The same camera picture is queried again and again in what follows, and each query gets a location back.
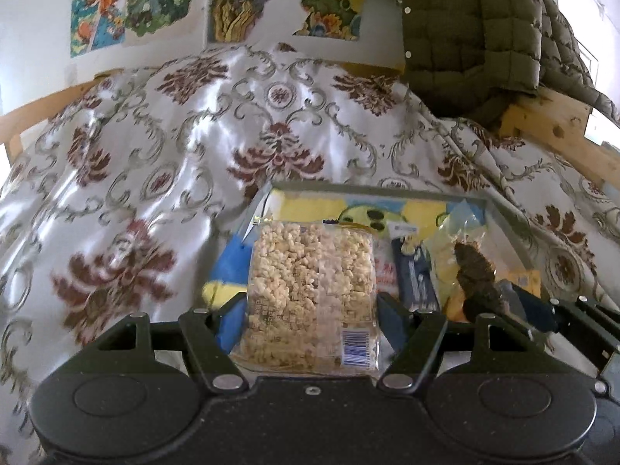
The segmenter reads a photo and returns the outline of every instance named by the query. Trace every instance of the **barcode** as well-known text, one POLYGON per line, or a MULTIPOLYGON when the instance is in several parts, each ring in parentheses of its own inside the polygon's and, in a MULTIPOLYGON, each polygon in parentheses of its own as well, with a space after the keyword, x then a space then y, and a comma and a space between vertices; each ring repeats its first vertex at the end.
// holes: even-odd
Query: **barcode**
POLYGON ((370 332, 366 329, 343 329, 342 365, 370 369, 370 332))

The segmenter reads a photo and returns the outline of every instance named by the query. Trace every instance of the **olive green puffer jacket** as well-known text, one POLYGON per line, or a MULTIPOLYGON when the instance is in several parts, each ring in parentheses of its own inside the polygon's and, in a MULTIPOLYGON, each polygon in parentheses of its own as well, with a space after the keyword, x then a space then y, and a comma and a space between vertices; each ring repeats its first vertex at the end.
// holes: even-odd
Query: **olive green puffer jacket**
POLYGON ((404 78, 438 116, 489 126, 539 85, 617 121, 553 0, 402 0, 404 78))

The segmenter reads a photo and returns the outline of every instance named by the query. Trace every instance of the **wooden bed frame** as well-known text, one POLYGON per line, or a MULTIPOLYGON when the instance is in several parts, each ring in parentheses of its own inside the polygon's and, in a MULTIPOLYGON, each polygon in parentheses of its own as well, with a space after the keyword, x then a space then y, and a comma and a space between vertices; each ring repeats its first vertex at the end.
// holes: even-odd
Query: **wooden bed frame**
MULTIPOLYGON (((399 76, 389 68, 341 63, 349 73, 369 77, 399 76)), ((69 87, 24 105, 0 117, 0 144, 5 144, 10 163, 24 150, 21 133, 53 117, 66 105, 83 96, 103 79, 118 72, 110 70, 89 82, 69 87)), ((539 88, 539 96, 519 96, 501 118, 500 136, 523 136, 560 153, 584 177, 602 186, 606 181, 620 190, 620 153, 585 138, 592 109, 551 89, 539 88)))

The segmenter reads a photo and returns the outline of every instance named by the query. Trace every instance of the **floral fabric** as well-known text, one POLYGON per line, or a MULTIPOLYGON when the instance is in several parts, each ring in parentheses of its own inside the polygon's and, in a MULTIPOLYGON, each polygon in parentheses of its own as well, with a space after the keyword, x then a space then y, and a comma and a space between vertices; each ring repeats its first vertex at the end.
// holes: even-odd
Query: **floral fabric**
POLYGON ((620 208, 560 156, 438 119, 289 46, 125 71, 52 119, 0 193, 0 464, 39 455, 36 384, 129 312, 175 320, 270 179, 495 201, 557 298, 620 303, 620 208))

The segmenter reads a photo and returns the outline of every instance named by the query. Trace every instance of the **metal screw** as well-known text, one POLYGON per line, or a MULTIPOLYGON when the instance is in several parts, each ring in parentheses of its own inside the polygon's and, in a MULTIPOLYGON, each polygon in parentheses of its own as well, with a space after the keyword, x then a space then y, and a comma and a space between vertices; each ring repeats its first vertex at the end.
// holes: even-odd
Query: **metal screw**
POLYGON ((607 393, 607 385, 603 381, 596 381, 594 383, 594 391, 599 395, 604 395, 607 393))
POLYGON ((220 374, 213 379, 213 386, 218 390, 238 390, 243 386, 243 378, 237 374, 220 374))
POLYGON ((320 395, 320 388, 318 386, 309 386, 306 388, 306 395, 320 395))
POLYGON ((413 386, 413 379, 407 374, 388 374, 382 382, 383 386, 391 390, 406 390, 413 386))

